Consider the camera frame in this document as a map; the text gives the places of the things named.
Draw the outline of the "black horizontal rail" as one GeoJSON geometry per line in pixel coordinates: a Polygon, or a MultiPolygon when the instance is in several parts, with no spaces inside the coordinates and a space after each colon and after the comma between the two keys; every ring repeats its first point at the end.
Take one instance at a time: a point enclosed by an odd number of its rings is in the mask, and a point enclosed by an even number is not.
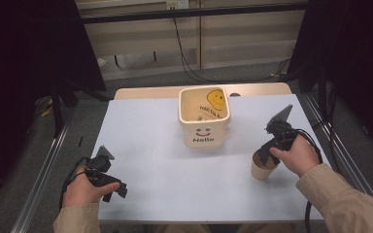
{"type": "Polygon", "coordinates": [[[302,10],[308,9],[309,7],[310,7],[310,4],[308,2],[295,2],[295,3],[238,6],[238,7],[165,10],[165,11],[155,11],[155,12],[146,12],[146,13],[87,16],[87,17],[81,17],[79,19],[79,22],[83,24],[95,24],[95,23],[124,22],[124,21],[137,21],[137,20],[166,19],[166,18],[177,18],[177,17],[210,17],[210,16],[223,16],[223,15],[275,13],[275,12],[302,11],[302,10]]]}

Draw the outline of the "person's right hand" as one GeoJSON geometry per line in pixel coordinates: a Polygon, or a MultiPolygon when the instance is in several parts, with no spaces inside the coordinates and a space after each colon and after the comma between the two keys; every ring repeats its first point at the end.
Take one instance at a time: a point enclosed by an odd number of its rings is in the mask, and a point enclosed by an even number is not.
{"type": "Polygon", "coordinates": [[[299,178],[320,164],[315,148],[301,135],[295,138],[290,150],[271,148],[270,152],[299,178]]]}

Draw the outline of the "person's left hand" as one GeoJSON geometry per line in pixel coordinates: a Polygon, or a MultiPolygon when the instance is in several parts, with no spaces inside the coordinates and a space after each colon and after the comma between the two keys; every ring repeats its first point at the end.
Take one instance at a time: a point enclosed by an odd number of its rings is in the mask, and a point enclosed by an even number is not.
{"type": "Polygon", "coordinates": [[[98,203],[103,196],[113,193],[119,187],[119,183],[109,183],[100,187],[94,186],[85,174],[85,166],[80,165],[76,169],[75,179],[68,184],[63,194],[62,207],[98,203]]]}

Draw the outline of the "white wall socket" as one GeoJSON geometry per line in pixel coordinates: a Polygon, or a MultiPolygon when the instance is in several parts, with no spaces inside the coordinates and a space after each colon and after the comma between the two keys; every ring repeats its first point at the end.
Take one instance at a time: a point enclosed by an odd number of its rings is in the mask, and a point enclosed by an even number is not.
{"type": "Polygon", "coordinates": [[[184,10],[189,8],[188,0],[166,0],[168,10],[184,10]]]}

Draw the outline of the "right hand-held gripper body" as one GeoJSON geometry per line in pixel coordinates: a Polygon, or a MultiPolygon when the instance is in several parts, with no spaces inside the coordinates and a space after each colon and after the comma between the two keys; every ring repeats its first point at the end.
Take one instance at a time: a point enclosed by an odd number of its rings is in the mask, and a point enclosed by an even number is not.
{"type": "Polygon", "coordinates": [[[288,123],[291,110],[292,105],[287,105],[272,116],[266,125],[266,131],[274,136],[273,146],[280,150],[289,150],[296,138],[294,128],[288,123]]]}

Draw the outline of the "aluminium frame rail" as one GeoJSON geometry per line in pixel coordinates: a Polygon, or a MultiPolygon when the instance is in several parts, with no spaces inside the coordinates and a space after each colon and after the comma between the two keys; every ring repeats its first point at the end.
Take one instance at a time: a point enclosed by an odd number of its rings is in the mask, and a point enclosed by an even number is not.
{"type": "Polygon", "coordinates": [[[324,116],[320,113],[318,101],[312,94],[302,94],[301,100],[307,106],[308,115],[312,117],[310,119],[312,128],[322,132],[327,140],[330,164],[336,168],[337,172],[351,181],[359,191],[373,196],[373,188],[362,175],[332,124],[324,120],[324,116]]]}
{"type": "Polygon", "coordinates": [[[74,116],[75,109],[66,111],[64,125],[60,128],[57,136],[51,140],[51,147],[46,153],[43,165],[41,166],[39,174],[34,180],[33,186],[29,191],[26,201],[20,209],[11,233],[27,233],[29,225],[43,195],[44,188],[48,182],[49,174],[51,172],[53,164],[59,155],[74,116]]]}

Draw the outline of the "brown paper cup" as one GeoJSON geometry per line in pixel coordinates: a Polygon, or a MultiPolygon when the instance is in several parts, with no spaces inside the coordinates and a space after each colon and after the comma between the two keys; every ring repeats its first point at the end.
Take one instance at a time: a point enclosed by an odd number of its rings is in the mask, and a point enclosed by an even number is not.
{"type": "Polygon", "coordinates": [[[278,165],[269,155],[262,158],[260,151],[253,154],[251,173],[255,179],[259,181],[267,179],[277,167],[278,165]]]}

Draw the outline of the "cream smiley face bin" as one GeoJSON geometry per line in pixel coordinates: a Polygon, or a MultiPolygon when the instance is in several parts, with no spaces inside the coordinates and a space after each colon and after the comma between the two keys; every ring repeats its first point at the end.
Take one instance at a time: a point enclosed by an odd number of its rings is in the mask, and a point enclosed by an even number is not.
{"type": "Polygon", "coordinates": [[[184,142],[190,148],[219,147],[228,135],[228,127],[231,117],[229,103],[225,90],[220,86],[190,87],[183,89],[179,94],[178,107],[179,122],[183,128],[184,142]],[[187,96],[196,89],[219,88],[223,91],[226,101],[227,116],[223,119],[188,121],[184,118],[187,96]]]}

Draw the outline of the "white table mat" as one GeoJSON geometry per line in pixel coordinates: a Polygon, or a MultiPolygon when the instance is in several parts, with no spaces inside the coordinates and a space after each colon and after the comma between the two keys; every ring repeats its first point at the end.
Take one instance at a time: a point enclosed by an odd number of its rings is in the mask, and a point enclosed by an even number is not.
{"type": "Polygon", "coordinates": [[[303,220],[307,200],[297,176],[279,166],[264,181],[251,174],[252,156],[270,136],[269,119],[291,106],[289,123],[311,128],[293,94],[232,97],[228,136],[218,148],[191,149],[178,121],[178,101],[110,103],[97,139],[114,156],[111,176],[126,197],[100,205],[103,222],[244,223],[303,220]]]}

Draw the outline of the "black metal stand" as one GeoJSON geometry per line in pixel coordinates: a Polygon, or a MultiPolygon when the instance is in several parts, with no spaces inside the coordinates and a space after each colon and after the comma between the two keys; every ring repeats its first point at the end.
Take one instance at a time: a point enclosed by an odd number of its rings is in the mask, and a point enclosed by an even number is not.
{"type": "Polygon", "coordinates": [[[76,91],[81,91],[101,102],[108,102],[111,100],[111,97],[102,95],[95,90],[91,90],[89,87],[84,87],[72,80],[53,80],[51,83],[51,101],[55,123],[54,138],[57,138],[64,128],[60,101],[63,101],[68,108],[76,107],[79,103],[79,100],[75,95],[76,91]]]}

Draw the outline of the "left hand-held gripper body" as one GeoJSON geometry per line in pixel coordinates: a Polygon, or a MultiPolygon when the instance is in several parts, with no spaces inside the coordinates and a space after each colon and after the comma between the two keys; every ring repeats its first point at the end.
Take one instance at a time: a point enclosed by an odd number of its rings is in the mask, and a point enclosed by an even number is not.
{"type": "Polygon", "coordinates": [[[85,174],[94,186],[121,183],[119,179],[107,175],[111,168],[111,161],[114,159],[115,157],[104,146],[100,146],[96,155],[87,162],[85,174]]]}

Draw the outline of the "dark curtain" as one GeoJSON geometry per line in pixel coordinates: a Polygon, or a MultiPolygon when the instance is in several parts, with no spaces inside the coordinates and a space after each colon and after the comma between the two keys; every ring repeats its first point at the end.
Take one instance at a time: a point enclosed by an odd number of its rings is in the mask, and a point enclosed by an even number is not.
{"type": "Polygon", "coordinates": [[[105,84],[76,0],[0,0],[0,182],[42,97],[74,106],[105,84]]]}
{"type": "Polygon", "coordinates": [[[306,0],[288,70],[332,82],[373,135],[373,0],[306,0]]]}

